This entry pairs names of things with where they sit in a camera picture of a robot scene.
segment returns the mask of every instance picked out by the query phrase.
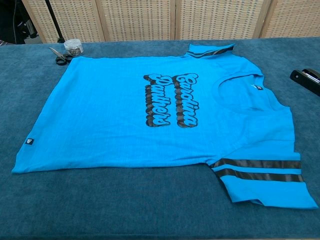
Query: wicker panel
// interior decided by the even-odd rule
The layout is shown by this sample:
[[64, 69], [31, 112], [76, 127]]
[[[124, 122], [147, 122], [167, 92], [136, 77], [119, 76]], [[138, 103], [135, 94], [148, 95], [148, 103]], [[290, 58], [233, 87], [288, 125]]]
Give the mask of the wicker panel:
[[261, 37], [320, 36], [320, 0], [276, 0]]
[[43, 43], [56, 43], [58, 33], [45, 0], [22, 0]]
[[106, 40], [174, 39], [175, 0], [97, 0]]
[[105, 40], [95, 0], [50, 0], [65, 40]]
[[264, 6], [264, 0], [178, 0], [176, 39], [252, 38]]

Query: black cable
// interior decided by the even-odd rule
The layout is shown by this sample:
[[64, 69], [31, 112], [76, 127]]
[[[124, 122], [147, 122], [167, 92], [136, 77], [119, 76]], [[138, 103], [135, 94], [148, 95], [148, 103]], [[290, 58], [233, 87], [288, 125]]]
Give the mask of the black cable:
[[17, 1], [14, 1], [14, 11], [13, 11], [13, 34], [14, 34], [14, 43], [17, 44], [17, 36], [16, 36], [16, 24], [15, 24], [15, 18], [16, 18], [16, 11], [17, 11]]

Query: scissors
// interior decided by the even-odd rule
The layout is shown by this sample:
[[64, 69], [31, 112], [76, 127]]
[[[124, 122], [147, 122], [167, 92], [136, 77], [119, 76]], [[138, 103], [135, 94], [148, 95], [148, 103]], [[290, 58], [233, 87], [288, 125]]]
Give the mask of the scissors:
[[55, 59], [55, 63], [62, 66], [62, 65], [66, 65], [67, 63], [70, 63], [73, 56], [66, 53], [66, 54], [62, 54], [60, 52], [58, 52], [57, 50], [53, 49], [52, 47], [49, 47], [51, 49], [51, 51], [57, 55], [56, 59]]

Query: black stapler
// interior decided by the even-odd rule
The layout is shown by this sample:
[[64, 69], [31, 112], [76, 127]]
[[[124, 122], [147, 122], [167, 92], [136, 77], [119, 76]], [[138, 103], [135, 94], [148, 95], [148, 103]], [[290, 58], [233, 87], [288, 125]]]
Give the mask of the black stapler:
[[320, 74], [307, 68], [302, 71], [293, 70], [290, 78], [320, 97]]

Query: graphic print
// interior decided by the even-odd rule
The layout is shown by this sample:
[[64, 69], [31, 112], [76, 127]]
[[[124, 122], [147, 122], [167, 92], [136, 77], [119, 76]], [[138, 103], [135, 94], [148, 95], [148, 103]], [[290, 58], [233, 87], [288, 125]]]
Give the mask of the graphic print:
[[167, 118], [171, 115], [168, 113], [167, 106], [171, 104], [171, 101], [169, 97], [166, 97], [165, 86], [173, 84], [172, 78], [161, 74], [144, 75], [143, 78], [150, 82], [145, 86], [145, 112], [147, 113], [145, 123], [149, 127], [170, 125]]
[[193, 128], [198, 125], [196, 110], [199, 103], [192, 95], [192, 85], [197, 83], [196, 73], [186, 73], [172, 78], [175, 87], [175, 105], [177, 124], [181, 128]]
[[149, 127], [163, 127], [170, 125], [167, 120], [171, 115], [168, 113], [167, 106], [171, 104], [171, 99], [166, 97], [165, 87], [174, 84], [175, 105], [177, 124], [181, 128], [193, 128], [198, 125], [196, 110], [199, 103], [194, 100], [192, 95], [192, 85], [197, 83], [196, 73], [185, 73], [174, 77], [149, 74], [143, 78], [150, 82], [145, 86], [146, 102], [146, 125]]

